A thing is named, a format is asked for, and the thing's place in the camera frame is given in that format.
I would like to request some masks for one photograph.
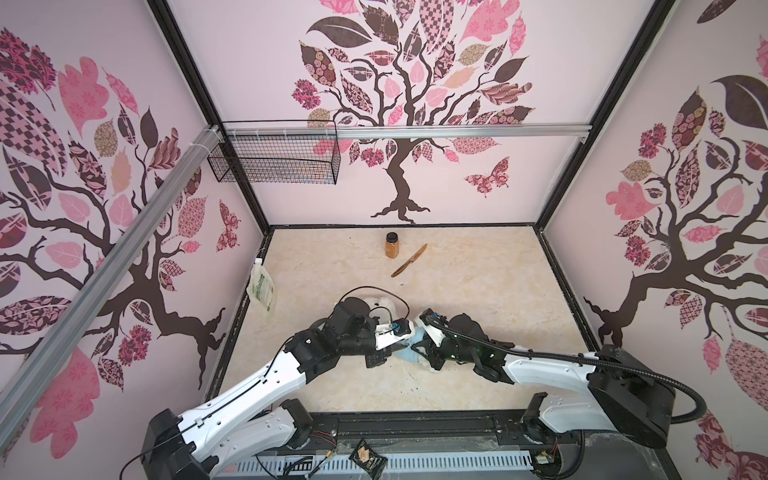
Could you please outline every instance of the beige marble tabletop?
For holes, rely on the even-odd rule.
[[[395,259],[384,255],[388,231],[399,235]],[[424,254],[391,278],[424,243]],[[541,351],[586,351],[530,227],[277,230],[265,265],[277,288],[274,315],[265,320],[249,310],[221,392],[269,362],[288,336],[328,316],[346,291],[361,285],[403,297],[411,319],[427,308],[448,318],[467,313],[492,339]],[[472,365],[453,362],[434,372],[424,360],[414,364],[392,356],[366,369],[364,358],[354,356],[342,357],[335,369],[288,398],[300,399],[311,412],[522,409],[542,391],[557,389],[489,382]]]

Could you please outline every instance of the spice bottle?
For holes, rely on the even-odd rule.
[[[386,256],[389,258],[395,258],[397,257],[397,254],[400,253],[400,244],[397,242],[397,233],[389,232],[386,234],[384,253],[386,253]]]

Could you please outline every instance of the black snack packet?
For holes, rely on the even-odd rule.
[[[360,458],[361,449],[368,453],[368,460],[366,462]],[[349,459],[365,470],[373,480],[379,479],[387,463],[387,458],[371,450],[364,439],[360,440],[360,443],[357,444],[357,448],[349,456]]]

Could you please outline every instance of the knife blade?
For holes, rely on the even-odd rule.
[[[406,269],[406,267],[407,267],[408,265],[410,265],[411,263],[415,262],[415,261],[416,261],[416,259],[417,259],[417,258],[419,258],[419,256],[420,256],[422,253],[424,253],[424,250],[426,250],[426,249],[427,249],[427,243],[425,243],[424,245],[422,245],[422,247],[421,247],[421,248],[419,248],[419,251],[417,251],[416,253],[414,253],[414,254],[413,254],[413,256],[412,256],[411,258],[409,258],[407,262],[405,262],[405,263],[404,263],[404,264],[403,264],[403,265],[402,265],[400,268],[398,268],[397,270],[395,270],[395,272],[392,274],[392,278],[395,278],[396,276],[398,276],[400,273],[402,273],[402,271],[403,271],[403,270],[405,270],[405,269]]]

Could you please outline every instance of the pink wall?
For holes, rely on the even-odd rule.
[[[768,472],[765,18],[681,2],[547,230],[601,339],[706,399],[670,430],[683,478]]]
[[[333,117],[386,126],[446,124],[451,117],[463,124],[510,116],[589,122],[652,2],[171,3],[226,120]],[[227,28],[210,35],[211,25]],[[394,59],[398,44],[417,53],[413,45],[425,47],[423,61]],[[500,56],[486,67],[492,51]],[[514,76],[512,65],[519,67]],[[518,110],[482,115],[509,108]],[[479,147],[429,140],[396,142],[391,157],[388,139],[359,144],[361,159],[350,156],[358,146],[347,141],[337,185],[254,189],[275,224],[531,222],[574,146],[572,137],[497,138]],[[371,148],[369,161],[361,161]],[[429,158],[414,155],[425,148]]]
[[[144,2],[3,14],[5,385],[205,123]],[[0,475],[116,478],[155,413],[201,401],[259,242],[237,187],[204,164],[2,453]],[[143,477],[134,465],[126,478]]]

